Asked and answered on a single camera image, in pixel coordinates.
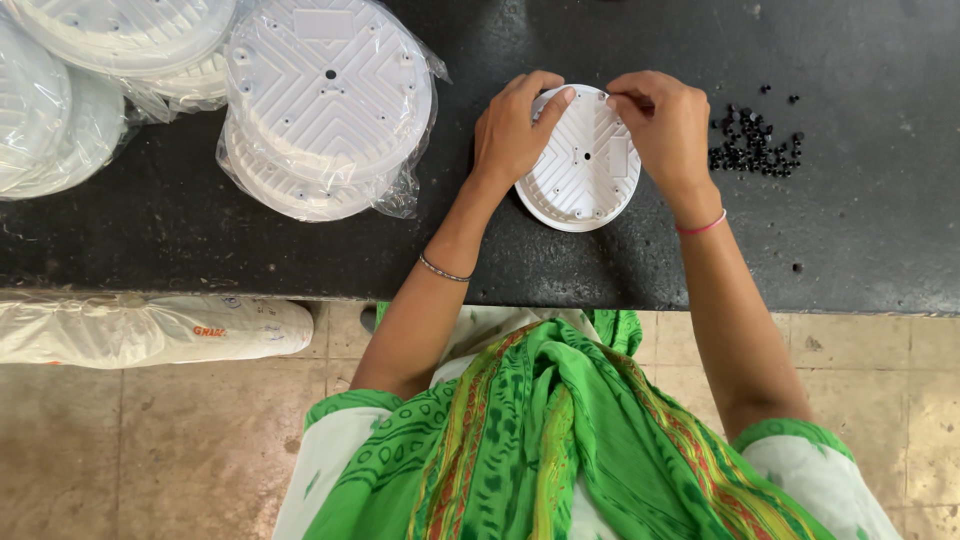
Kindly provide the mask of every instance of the dirty floor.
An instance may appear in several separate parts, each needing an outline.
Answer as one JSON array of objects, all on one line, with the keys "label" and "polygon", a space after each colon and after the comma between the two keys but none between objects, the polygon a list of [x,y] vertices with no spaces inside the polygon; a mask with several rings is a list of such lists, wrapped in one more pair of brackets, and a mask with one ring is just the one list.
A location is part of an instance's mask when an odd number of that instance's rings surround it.
[{"label": "dirty floor", "polygon": [[[297,355],[97,371],[0,365],[9,540],[269,538],[303,413],[348,388],[362,304]],[[641,312],[648,377],[721,430],[686,313]],[[906,540],[960,539],[960,320],[778,314],[821,424]]]}]

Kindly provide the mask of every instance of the forearm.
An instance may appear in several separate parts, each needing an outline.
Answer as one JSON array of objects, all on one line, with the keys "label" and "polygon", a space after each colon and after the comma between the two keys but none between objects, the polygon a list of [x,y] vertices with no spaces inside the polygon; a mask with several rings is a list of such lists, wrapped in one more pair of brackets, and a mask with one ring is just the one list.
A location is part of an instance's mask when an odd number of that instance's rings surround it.
[{"label": "forearm", "polygon": [[[685,229],[723,212],[710,182],[672,207]],[[729,223],[681,234],[681,249],[697,347],[730,440],[764,418],[810,420],[800,379]]]},{"label": "forearm", "polygon": [[[473,273],[484,230],[503,197],[483,187],[483,181],[467,179],[424,250],[426,259],[447,274]],[[350,388],[388,390],[403,399],[425,390],[453,333],[467,286],[415,264],[373,335]]]}]

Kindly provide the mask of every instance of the silver bangle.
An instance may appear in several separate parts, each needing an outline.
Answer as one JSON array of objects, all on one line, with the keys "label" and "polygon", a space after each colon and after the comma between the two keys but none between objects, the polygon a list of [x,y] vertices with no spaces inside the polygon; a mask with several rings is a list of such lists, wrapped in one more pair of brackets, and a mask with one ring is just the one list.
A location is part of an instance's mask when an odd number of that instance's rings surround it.
[{"label": "silver bangle", "polygon": [[448,280],[453,280],[453,281],[455,281],[455,282],[466,283],[466,282],[469,282],[469,281],[470,281],[470,278],[473,277],[472,275],[470,275],[470,276],[467,276],[467,277],[465,277],[465,278],[458,278],[458,277],[456,277],[456,276],[452,276],[452,275],[450,275],[450,274],[447,274],[446,272],[444,272],[444,271],[441,270],[440,268],[437,268],[437,267],[434,266],[433,264],[430,264],[430,261],[428,261],[428,260],[426,259],[426,257],[423,256],[423,252],[420,252],[420,262],[423,263],[423,266],[426,266],[426,267],[429,268],[430,270],[433,270],[433,273],[434,273],[434,274],[437,274],[438,276],[443,276],[443,277],[447,278]]}]

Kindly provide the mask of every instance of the plastic bag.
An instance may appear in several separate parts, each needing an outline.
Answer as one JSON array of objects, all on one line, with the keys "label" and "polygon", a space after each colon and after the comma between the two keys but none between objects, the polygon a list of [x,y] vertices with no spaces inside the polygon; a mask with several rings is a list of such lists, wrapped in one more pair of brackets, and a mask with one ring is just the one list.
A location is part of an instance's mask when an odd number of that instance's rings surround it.
[{"label": "plastic bag", "polygon": [[224,43],[258,1],[3,0],[37,42],[109,76],[155,122],[227,102]]},{"label": "plastic bag", "polygon": [[0,293],[0,362],[101,369],[289,355],[310,312],[285,300]]},{"label": "plastic bag", "polygon": [[381,4],[267,1],[234,29],[217,161],[301,221],[412,217],[444,63]]},{"label": "plastic bag", "polygon": [[137,121],[116,87],[48,54],[0,7],[0,201],[80,184]]}]

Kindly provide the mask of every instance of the black table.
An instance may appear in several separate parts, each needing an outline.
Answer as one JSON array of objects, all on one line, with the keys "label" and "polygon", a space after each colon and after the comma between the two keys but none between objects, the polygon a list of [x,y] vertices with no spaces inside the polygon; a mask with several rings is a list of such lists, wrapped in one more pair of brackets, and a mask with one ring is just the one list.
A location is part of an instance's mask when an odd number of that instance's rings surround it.
[{"label": "black table", "polygon": [[[715,117],[733,102],[806,133],[804,166],[790,179],[714,175],[772,309],[960,312],[955,0],[389,5],[454,81],[438,83],[415,219],[280,215],[214,161],[224,113],[196,114],[143,129],[79,187],[0,203],[0,286],[389,299],[467,175],[475,118],[509,79],[548,69],[602,87],[652,68],[704,88]],[[766,96],[763,84],[773,87]],[[794,106],[791,93],[801,96]],[[646,174],[626,210],[592,233],[543,226],[511,192],[467,301],[683,307],[670,214]]]}]

